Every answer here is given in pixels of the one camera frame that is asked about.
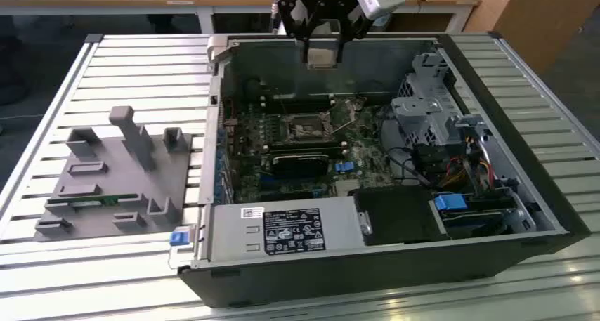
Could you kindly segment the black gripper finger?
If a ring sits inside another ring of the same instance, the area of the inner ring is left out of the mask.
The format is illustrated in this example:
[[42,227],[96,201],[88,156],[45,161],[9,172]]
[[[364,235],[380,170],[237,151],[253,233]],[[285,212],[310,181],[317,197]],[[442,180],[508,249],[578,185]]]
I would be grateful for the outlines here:
[[342,50],[345,44],[353,39],[362,39],[373,25],[373,20],[365,17],[361,8],[342,11],[337,15],[340,32],[336,38],[336,62],[342,62]]
[[317,0],[276,0],[280,20],[289,38],[296,40],[302,63],[308,63],[310,36],[316,28]]

